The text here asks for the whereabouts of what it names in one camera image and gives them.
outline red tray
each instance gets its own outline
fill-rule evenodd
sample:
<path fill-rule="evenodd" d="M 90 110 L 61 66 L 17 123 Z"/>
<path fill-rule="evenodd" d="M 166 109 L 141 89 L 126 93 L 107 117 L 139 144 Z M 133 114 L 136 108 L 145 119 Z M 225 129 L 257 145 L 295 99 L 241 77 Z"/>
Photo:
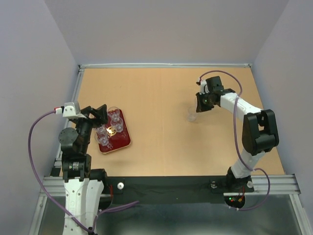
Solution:
<path fill-rule="evenodd" d="M 128 133 L 126 121 L 123 115 L 122 110 L 119 110 L 120 118 L 123 119 L 124 129 L 121 133 L 115 132 L 115 130 L 111 127 L 111 118 L 108 116 L 108 124 L 105 125 L 108 134 L 109 134 L 109 145 L 102 146 L 99 144 L 99 149 L 101 153 L 110 153 L 112 151 L 118 150 L 120 148 L 127 147 L 131 144 L 131 137 Z"/>

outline wooden table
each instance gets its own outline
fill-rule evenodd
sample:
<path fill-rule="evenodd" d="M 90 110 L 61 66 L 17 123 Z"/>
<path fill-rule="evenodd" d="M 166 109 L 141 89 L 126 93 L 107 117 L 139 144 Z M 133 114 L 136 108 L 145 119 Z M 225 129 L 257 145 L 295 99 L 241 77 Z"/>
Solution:
<path fill-rule="evenodd" d="M 235 75 L 243 86 L 242 98 L 262 107 L 249 68 L 85 69 L 78 98 L 81 108 L 119 107 L 132 138 L 130 146 L 104 155 L 93 132 L 88 149 L 91 167 L 104 168 L 109 176 L 226 175 L 238 158 L 232 114 L 216 106 L 199 114 L 195 122 L 186 119 L 199 91 L 197 78 L 214 69 Z M 225 88 L 239 91 L 225 74 L 212 73 L 206 78 L 215 75 Z M 238 121 L 237 126 L 241 140 L 242 123 Z M 257 166 L 268 174 L 284 174 L 276 148 Z"/>

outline wall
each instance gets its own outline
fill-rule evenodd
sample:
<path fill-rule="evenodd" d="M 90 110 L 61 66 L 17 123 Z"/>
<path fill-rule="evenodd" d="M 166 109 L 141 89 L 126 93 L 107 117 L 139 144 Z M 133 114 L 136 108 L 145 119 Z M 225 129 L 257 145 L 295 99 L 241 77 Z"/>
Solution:
<path fill-rule="evenodd" d="M 45 0 L 78 64 L 253 62 L 288 0 Z"/>
<path fill-rule="evenodd" d="M 73 91 L 77 64 L 43 0 L 0 3 L 0 228 L 26 235 L 39 185 L 27 153 L 32 122 L 62 105 Z M 35 128 L 32 149 L 39 174 L 53 166 L 64 120 L 47 117 Z"/>
<path fill-rule="evenodd" d="M 285 171 L 295 173 L 313 224 L 313 1 L 290 0 L 252 71 L 265 108 L 276 113 Z"/>

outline gold emblem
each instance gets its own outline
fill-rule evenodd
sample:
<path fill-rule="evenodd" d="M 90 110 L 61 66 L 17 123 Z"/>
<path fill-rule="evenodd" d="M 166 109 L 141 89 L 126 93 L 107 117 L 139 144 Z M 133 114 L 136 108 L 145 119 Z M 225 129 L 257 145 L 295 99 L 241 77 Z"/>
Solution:
<path fill-rule="evenodd" d="M 116 134 L 116 130 L 112 126 L 107 128 L 107 132 L 108 132 L 109 136 L 114 136 Z"/>

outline gray floor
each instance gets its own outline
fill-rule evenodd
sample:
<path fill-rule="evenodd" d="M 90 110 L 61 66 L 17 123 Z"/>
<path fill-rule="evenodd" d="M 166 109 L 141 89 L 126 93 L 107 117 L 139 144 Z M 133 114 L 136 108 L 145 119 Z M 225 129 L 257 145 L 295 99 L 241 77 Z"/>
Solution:
<path fill-rule="evenodd" d="M 245 207 L 264 196 L 247 196 Z M 65 198 L 57 198 L 65 203 Z M 41 235 L 62 235 L 64 213 L 47 202 Z M 260 208 L 234 211 L 221 204 L 137 205 L 102 215 L 99 235 L 300 235 L 288 195 L 273 195 Z"/>

